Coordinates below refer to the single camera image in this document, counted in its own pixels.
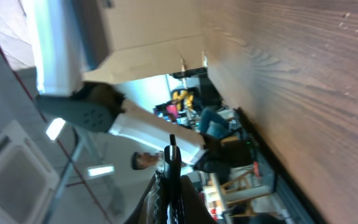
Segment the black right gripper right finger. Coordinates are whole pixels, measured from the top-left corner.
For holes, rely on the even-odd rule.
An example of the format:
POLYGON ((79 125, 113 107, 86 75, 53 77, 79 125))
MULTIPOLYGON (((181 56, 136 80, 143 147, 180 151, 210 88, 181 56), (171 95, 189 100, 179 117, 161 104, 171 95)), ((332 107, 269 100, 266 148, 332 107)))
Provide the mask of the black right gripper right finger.
POLYGON ((209 214, 190 178, 183 175, 180 178, 181 197, 186 224, 216 224, 209 214))

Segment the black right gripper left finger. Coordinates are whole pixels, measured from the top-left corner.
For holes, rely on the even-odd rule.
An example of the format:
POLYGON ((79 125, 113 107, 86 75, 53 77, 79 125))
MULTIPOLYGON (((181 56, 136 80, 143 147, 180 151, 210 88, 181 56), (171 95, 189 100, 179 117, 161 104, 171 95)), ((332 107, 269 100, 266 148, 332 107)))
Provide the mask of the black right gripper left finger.
POLYGON ((126 224, 166 224, 167 197, 164 176, 156 171, 126 224))

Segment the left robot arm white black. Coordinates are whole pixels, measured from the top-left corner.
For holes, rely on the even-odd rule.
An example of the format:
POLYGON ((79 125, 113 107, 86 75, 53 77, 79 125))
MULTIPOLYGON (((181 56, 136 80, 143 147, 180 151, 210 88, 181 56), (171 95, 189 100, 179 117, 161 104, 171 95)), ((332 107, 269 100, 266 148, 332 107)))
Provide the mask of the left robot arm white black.
POLYGON ((83 82, 78 90, 39 87, 35 98, 44 112, 94 133, 109 133, 163 151, 175 135, 183 162, 194 165, 206 153, 199 133, 170 123, 129 100, 113 86, 83 82))

